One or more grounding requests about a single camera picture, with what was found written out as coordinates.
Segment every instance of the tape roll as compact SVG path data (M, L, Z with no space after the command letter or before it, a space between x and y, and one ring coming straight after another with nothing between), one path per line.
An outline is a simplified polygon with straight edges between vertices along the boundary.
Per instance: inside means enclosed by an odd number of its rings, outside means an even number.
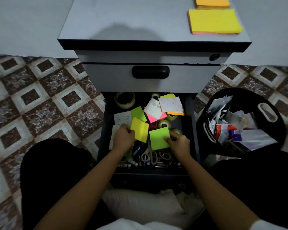
M178 129L173 129L172 131L178 133L179 135L182 135L182 132L180 130L178 130Z
M168 120L173 121L173 120L177 119L178 115L166 114L166 117Z
M114 100L120 108L129 109L135 104L135 94L134 92L117 92Z
M160 94L159 94L159 93L152 93L152 94L151 94L151 97L152 97L153 99L158 100L158 98L160 98Z
M171 129L171 124L167 120L161 120L158 124L158 127L159 128L168 127L169 129Z

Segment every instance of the black trim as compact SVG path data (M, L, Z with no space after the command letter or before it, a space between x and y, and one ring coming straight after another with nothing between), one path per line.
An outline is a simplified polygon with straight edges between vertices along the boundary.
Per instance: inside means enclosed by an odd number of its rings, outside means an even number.
M244 52L251 42L58 39L65 50Z
M106 63L106 62L82 62L82 64L104 64L104 65L183 65L183 66L221 66L221 64L158 64L158 63Z

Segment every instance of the tiled floor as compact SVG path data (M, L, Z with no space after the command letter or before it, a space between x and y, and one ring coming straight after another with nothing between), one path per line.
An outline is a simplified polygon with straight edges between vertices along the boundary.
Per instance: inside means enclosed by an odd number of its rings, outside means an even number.
M288 67L222 67L195 98L196 116L215 92L230 86L267 98L288 127ZM0 229L21 229L19 167L26 151L62 138L96 159L104 108L79 60L0 56Z

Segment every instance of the open drawer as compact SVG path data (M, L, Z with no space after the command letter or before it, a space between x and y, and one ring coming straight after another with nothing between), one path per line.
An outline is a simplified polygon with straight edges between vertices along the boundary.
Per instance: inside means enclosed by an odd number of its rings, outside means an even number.
M114 100L115 92L102 92L105 97L106 107L104 113L104 124L102 127L101 138L100 138L100 147L98 151L99 162L103 159L109 152L109 144L111 139L112 127L114 125L113 114L129 111L135 107L142 106L145 107L146 104L151 99L150 92L136 92L135 93L135 104L130 109L121 109L118 107ZM174 93L181 100L183 108L186 115L180 116L181 120L181 131L182 133L190 139L190 152L193 158L199 160L199 151L197 143L197 134L195 127L194 119L194 110L193 110L193 99L196 96L196 93ZM187 173L184 168L143 168L143 167L134 167L131 168L117 168L114 178L117 177L127 179L146 179L146 180L181 180L184 178L188 179Z

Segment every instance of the drawer handle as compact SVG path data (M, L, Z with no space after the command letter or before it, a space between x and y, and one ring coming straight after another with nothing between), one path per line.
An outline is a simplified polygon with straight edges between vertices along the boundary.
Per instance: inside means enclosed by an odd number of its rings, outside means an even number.
M169 77L169 67L137 65L132 68L132 75L136 79L165 79Z

